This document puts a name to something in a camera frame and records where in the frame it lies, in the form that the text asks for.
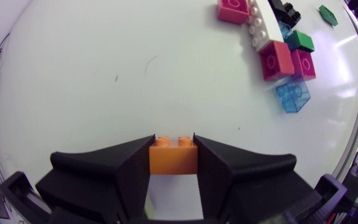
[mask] red lego brick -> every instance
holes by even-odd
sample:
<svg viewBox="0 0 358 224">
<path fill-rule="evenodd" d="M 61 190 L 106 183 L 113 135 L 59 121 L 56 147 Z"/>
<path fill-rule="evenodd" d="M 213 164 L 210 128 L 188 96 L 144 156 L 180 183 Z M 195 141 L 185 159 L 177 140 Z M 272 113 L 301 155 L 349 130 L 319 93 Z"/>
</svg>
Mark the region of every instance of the red lego brick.
<svg viewBox="0 0 358 224">
<path fill-rule="evenodd" d="M 313 61 L 309 52 L 296 49 L 291 52 L 291 58 L 295 73 L 301 73 L 304 80 L 316 78 Z"/>
<path fill-rule="evenodd" d="M 249 11 L 245 0 L 218 0 L 218 19 L 243 24 Z"/>
<path fill-rule="evenodd" d="M 271 41 L 259 52 L 264 80 L 278 80 L 294 75 L 290 49 L 283 42 Z"/>
</svg>

